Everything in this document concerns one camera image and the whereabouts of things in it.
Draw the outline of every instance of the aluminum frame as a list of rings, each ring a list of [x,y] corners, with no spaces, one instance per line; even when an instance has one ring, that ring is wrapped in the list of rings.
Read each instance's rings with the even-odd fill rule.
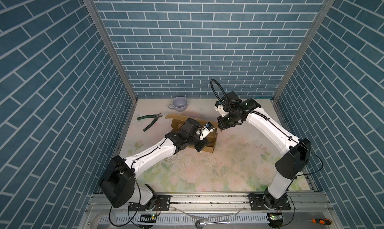
[[[260,210],[252,211],[248,199],[249,193],[263,193],[262,191],[256,192],[210,192],[210,193],[159,193],[168,194],[171,196],[169,211],[162,211],[162,214],[178,213],[179,209],[186,213],[209,213],[209,214],[223,214],[234,213],[245,207],[238,215],[246,216],[251,213],[260,212],[276,212],[276,210]],[[329,202],[324,192],[313,191],[298,191],[288,192],[288,196],[292,199],[295,207],[291,206],[291,210],[283,210],[283,212],[322,212],[325,216],[331,219],[334,223],[330,228],[337,229],[337,217],[334,213],[331,203]],[[129,203],[124,204],[122,207],[113,208],[112,214],[121,214],[127,211]],[[108,215],[111,203],[104,194],[93,194],[89,201],[88,207],[81,220],[79,229],[91,229],[98,224],[98,219]]]
[[[116,218],[116,223],[117,224],[123,224],[126,223],[132,215],[129,215],[126,212],[120,212],[115,214]],[[230,223],[232,224],[268,224],[268,215],[267,213],[261,213],[261,212],[253,212],[253,213],[247,213],[246,215],[223,215],[223,216],[218,216],[214,218],[208,218],[206,213],[199,213],[199,214],[194,214],[193,216],[197,217],[204,217],[205,222],[217,222],[217,221],[222,221],[222,220],[229,220]],[[153,222],[146,222],[146,220],[150,219],[144,219],[141,217],[141,214],[139,212],[135,217],[132,218],[134,223],[138,223],[139,221],[141,225],[150,225],[150,226],[174,226],[177,225],[179,228],[180,226],[193,226],[195,225],[196,218],[193,216],[188,216],[186,214],[182,214],[180,212],[174,212],[174,213],[167,213],[167,214],[161,214],[156,218],[156,223],[154,224]],[[105,215],[104,217],[101,218],[101,220],[98,223],[98,228],[100,225],[105,225],[109,226],[109,218],[108,215]]]
[[[296,51],[296,54],[293,56],[291,64],[289,65],[287,71],[285,72],[283,78],[281,79],[279,86],[277,87],[276,91],[273,93],[272,98],[274,101],[276,101],[280,97],[281,93],[285,88],[285,85],[288,83],[292,74],[295,72],[297,65],[299,64],[301,58],[303,57],[305,51],[310,45],[313,37],[315,36],[317,30],[319,29],[321,23],[323,22],[325,16],[327,15],[328,11],[331,9],[331,6],[333,5],[334,2],[335,0],[324,0],[319,12],[316,14],[315,18],[313,19],[313,22],[310,28],[308,29],[303,42],[300,44],[299,48]]]
[[[133,102],[131,108],[129,109],[129,114],[128,114],[127,119],[125,121],[124,127],[122,128],[118,143],[115,147],[115,150],[112,154],[112,157],[115,157],[115,156],[120,154],[121,147],[124,143],[125,137],[127,136],[129,125],[131,124],[133,114],[135,113],[136,106],[137,106],[137,101]]]
[[[127,74],[124,71],[123,65],[118,57],[118,54],[116,52],[115,47],[112,44],[112,41],[107,33],[107,30],[104,26],[103,21],[101,20],[101,17],[97,11],[96,5],[93,2],[93,0],[83,0],[85,7],[88,10],[89,15],[91,16],[97,31],[99,32],[101,39],[103,40],[105,47],[108,50],[109,55],[111,56],[111,59],[113,63],[115,64],[115,67],[125,85],[127,88],[127,91],[129,95],[132,97],[133,102],[137,102],[137,97],[135,95],[135,92],[128,80]]]

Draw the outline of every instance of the spoon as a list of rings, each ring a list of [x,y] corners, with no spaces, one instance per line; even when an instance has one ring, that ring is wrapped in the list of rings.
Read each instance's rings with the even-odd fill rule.
[[[202,229],[205,225],[208,224],[230,224],[230,221],[227,219],[223,221],[204,222],[202,219],[199,219],[196,221],[195,226],[197,229]]]

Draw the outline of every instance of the black cable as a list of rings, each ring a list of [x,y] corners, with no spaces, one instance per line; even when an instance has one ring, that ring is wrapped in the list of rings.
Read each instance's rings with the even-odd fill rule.
[[[137,183],[136,177],[134,177],[134,179],[135,179],[135,182],[136,182],[136,186],[137,186],[137,188],[139,189],[139,205],[137,206],[136,212],[135,212],[135,214],[133,214],[133,217],[132,217],[132,218],[129,216],[129,207],[128,207],[128,210],[127,210],[127,213],[128,213],[128,219],[129,219],[128,222],[131,221],[132,224],[134,224],[134,225],[137,226],[138,228],[141,228],[141,227],[139,227],[139,225],[136,225],[136,224],[132,221],[132,219],[135,218],[135,216],[136,216],[136,214],[137,214],[137,211],[139,210],[139,206],[140,206],[140,202],[141,202],[141,191],[140,191],[140,187],[139,187],[139,184]]]
[[[287,224],[284,224],[284,225],[281,225],[280,227],[283,227],[283,226],[286,226],[286,225],[288,225],[288,224],[290,224],[292,221],[293,221],[293,218],[295,217],[295,204],[293,203],[293,200],[292,200],[292,198],[291,198],[291,196],[288,196],[290,199],[291,199],[291,202],[292,202],[292,205],[293,205],[293,215],[292,215],[292,218],[291,218],[291,220],[287,223]]]
[[[160,202],[159,202],[159,201],[158,201],[158,203],[159,203],[159,214],[158,214],[158,215],[156,215],[156,217],[160,216],[160,214],[161,214],[161,204],[160,204]]]
[[[142,157],[145,157],[145,156],[151,154],[152,152],[154,152],[154,151],[155,151],[156,149],[158,149],[158,148],[159,148],[159,146],[157,146],[157,147],[156,147],[154,150],[152,150],[150,153],[148,153],[148,154],[146,154],[146,155],[143,155],[143,156],[141,156],[141,157],[139,157],[139,158],[133,160],[133,162],[132,162],[132,164],[131,164],[131,170],[132,170],[132,173],[134,173],[132,166],[133,166],[133,164],[135,163],[135,161],[139,160],[139,159],[142,158]],[[138,190],[139,190],[139,205],[140,205],[140,202],[141,202],[141,190],[140,190],[139,184],[137,183],[136,177],[134,176],[133,178],[135,179],[137,188],[138,188]],[[116,226],[116,227],[122,227],[122,226],[127,225],[129,222],[132,222],[132,224],[134,224],[134,222],[132,221],[132,219],[136,216],[137,212],[139,211],[139,207],[137,207],[137,210],[136,210],[135,214],[133,215],[132,219],[129,217],[129,207],[128,207],[128,211],[127,211],[127,212],[128,212],[128,218],[129,218],[129,221],[128,221],[127,223],[125,223],[125,224],[122,224],[122,225],[115,225],[115,224],[113,224],[113,222],[111,221],[111,210],[112,210],[112,207],[113,207],[113,206],[111,206],[111,208],[109,209],[109,216],[108,216],[108,219],[109,219],[109,222],[110,222],[113,226]]]
[[[216,90],[215,90],[215,88],[214,88],[213,83],[215,83],[215,84],[218,86],[218,88],[220,88],[221,92],[224,94],[225,104],[224,104],[224,102],[221,100],[221,98],[218,97],[218,95],[217,95],[217,93],[216,93]],[[229,112],[233,112],[233,110],[232,110],[232,108],[231,108],[231,106],[230,106],[230,104],[229,104],[228,95],[225,93],[225,91],[224,91],[223,87],[221,87],[220,83],[218,83],[218,81],[216,81],[215,79],[211,79],[210,84],[211,84],[212,91],[214,92],[214,94],[215,94],[215,96],[217,97],[217,99],[219,100],[219,102],[223,105],[223,107],[224,107],[224,106],[227,106]]]
[[[219,99],[219,101],[222,103],[221,99],[218,97],[218,95],[217,95],[217,93],[216,93],[216,91],[215,91],[215,89],[214,89],[214,87],[213,87],[213,83],[212,83],[212,82],[216,83],[216,85],[220,88],[220,90],[221,90],[221,91],[223,92],[223,94],[226,96],[226,97],[225,97],[226,99],[227,99],[228,96],[227,96],[226,93],[224,92],[224,89],[221,87],[220,83],[219,83],[218,81],[216,81],[215,79],[211,79],[210,84],[211,84],[212,91],[214,92],[215,96]],[[294,142],[297,143],[297,144],[301,144],[307,151],[309,151],[310,153],[312,153],[313,155],[315,155],[315,156],[320,160],[320,162],[321,162],[321,167],[320,167],[320,169],[318,169],[318,170],[316,170],[316,171],[314,171],[314,172],[311,172],[311,173],[306,173],[306,174],[297,175],[297,176],[295,176],[295,178],[298,177],[298,176],[311,175],[311,174],[314,174],[314,173],[320,171],[321,169],[323,169],[323,167],[324,167],[324,163],[323,163],[323,161],[321,160],[321,158],[320,158],[318,155],[316,155],[316,153],[312,152],[311,150],[308,150],[307,147],[306,147],[304,144],[302,144],[300,141],[299,141],[299,142],[296,142],[295,140],[293,140],[291,136],[288,136],[287,134],[285,134],[285,132],[283,132],[278,126],[276,126],[275,124],[273,124],[273,123],[269,120],[269,118],[268,118],[267,116],[265,116],[264,114],[262,114],[262,113],[260,113],[260,112],[253,111],[253,110],[251,110],[251,109],[245,109],[245,108],[231,110],[229,104],[227,104],[227,107],[228,107],[228,109],[229,109],[230,112],[248,112],[248,113],[254,113],[254,114],[256,114],[256,115],[258,115],[258,116],[264,118],[265,120],[269,121],[274,127],[276,127],[282,134],[284,134],[287,138],[289,138],[289,140],[292,140],[292,141],[294,141]]]

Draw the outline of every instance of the brick wall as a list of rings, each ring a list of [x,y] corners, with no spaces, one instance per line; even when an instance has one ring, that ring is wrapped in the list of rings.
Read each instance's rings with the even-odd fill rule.
[[[0,0],[0,228],[78,226],[131,103],[82,0]]]
[[[336,0],[278,100],[344,228],[384,228],[383,2]]]
[[[94,0],[138,97],[271,98],[323,0]]]

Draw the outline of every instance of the screwdriver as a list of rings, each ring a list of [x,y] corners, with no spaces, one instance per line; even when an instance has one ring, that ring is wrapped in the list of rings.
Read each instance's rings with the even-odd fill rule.
[[[326,218],[312,218],[312,220],[302,220],[302,219],[296,219],[298,221],[311,221],[313,223],[319,223],[323,225],[331,225],[332,221]]]

